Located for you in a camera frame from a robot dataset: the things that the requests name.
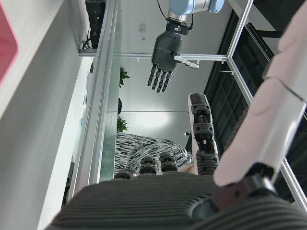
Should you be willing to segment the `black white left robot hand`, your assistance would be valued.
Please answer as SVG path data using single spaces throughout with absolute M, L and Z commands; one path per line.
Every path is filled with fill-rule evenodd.
M 147 85 L 157 93 L 165 92 L 178 63 L 197 69 L 199 65 L 185 60 L 181 55 L 183 39 L 180 34 L 165 31 L 156 39 L 152 54 L 152 69 Z

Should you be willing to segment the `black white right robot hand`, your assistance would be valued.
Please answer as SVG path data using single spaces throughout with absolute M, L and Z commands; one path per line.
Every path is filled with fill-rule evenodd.
M 50 230 L 304 230 L 306 213 L 273 181 L 307 106 L 307 6 L 291 19 L 234 140 L 217 168 L 205 149 L 198 174 L 145 172 L 83 188 Z

